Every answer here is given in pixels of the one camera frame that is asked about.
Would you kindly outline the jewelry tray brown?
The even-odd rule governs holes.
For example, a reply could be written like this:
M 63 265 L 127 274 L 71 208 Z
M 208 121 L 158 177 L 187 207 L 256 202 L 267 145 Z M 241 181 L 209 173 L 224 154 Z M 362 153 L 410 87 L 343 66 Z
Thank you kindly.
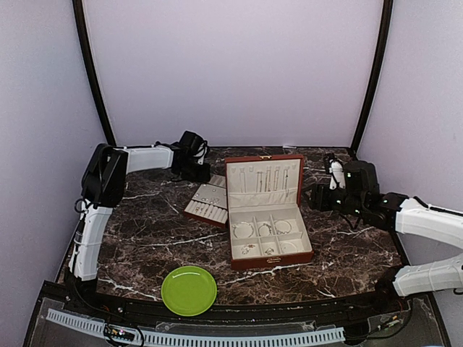
M 188 218 L 225 228 L 228 221 L 226 178 L 212 175 L 208 183 L 199 186 L 184 209 Z

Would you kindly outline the brown jewelry box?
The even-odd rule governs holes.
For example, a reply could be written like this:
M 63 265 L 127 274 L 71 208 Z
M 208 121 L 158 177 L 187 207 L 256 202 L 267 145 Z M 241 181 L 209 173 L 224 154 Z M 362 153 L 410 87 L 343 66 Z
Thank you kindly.
M 300 210 L 303 166 L 303 155 L 226 158 L 232 270 L 312 260 Z

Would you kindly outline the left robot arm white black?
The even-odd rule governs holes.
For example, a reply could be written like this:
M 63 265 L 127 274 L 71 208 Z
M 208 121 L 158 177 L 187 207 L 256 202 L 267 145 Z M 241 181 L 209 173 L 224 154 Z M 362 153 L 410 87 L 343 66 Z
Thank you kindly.
M 211 179 L 211 167 L 204 162 L 209 151 L 208 141 L 191 131 L 172 144 L 99 144 L 83 174 L 81 197 L 75 203 L 80 220 L 69 261 L 71 274 L 81 281 L 97 278 L 103 232 L 113 209 L 124 197 L 127 174 L 169 169 L 182 181 L 206 183 Z

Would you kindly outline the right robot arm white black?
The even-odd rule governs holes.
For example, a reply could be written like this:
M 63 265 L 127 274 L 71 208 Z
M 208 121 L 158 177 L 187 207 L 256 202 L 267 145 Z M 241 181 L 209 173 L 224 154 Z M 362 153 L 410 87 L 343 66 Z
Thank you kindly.
M 421 236 L 462 248 L 462 213 L 423 202 L 419 197 L 381 193 L 375 166 L 363 160 L 341 163 L 334 155 L 324 158 L 329 184 L 315 184 L 307 192 L 313 210 L 336 211 L 342 218 L 353 216 L 382 231 Z M 424 265 L 389 268 L 375 285 L 369 307 L 383 314 L 397 297 L 454 290 L 462 293 L 462 256 Z

